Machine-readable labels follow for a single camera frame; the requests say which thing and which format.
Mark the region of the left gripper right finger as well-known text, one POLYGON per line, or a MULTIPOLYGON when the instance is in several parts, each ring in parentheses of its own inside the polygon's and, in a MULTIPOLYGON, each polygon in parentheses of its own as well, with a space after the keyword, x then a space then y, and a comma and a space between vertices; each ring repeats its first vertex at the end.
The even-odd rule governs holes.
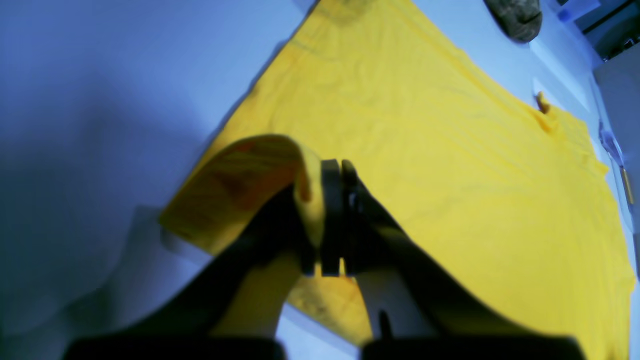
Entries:
POLYGON ((421 249, 347 160, 321 162, 323 276, 357 282, 374 335, 362 360, 583 360, 569 336, 543 335, 471 294, 421 249))

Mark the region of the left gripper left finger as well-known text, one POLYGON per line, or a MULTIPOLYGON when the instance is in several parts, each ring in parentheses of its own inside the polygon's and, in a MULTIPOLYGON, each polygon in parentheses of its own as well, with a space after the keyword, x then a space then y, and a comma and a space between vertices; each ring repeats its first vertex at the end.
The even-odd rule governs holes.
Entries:
POLYGON ((222 253, 178 295, 134 325, 106 335, 74 341, 67 360, 285 360, 286 352, 272 335, 212 336, 236 306, 241 315, 265 310, 267 292, 256 304, 242 304, 242 288, 253 271, 265 271, 275 258, 294 253, 294 276, 313 273, 313 247, 298 214, 293 185, 270 198, 222 253))

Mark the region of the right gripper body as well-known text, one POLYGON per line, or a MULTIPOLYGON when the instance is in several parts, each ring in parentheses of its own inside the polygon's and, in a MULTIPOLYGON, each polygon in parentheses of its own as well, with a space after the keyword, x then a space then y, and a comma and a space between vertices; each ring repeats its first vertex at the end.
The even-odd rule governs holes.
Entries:
POLYGON ((542 28, 539 0, 485 0, 485 6, 503 34, 515 43, 530 43, 542 28))

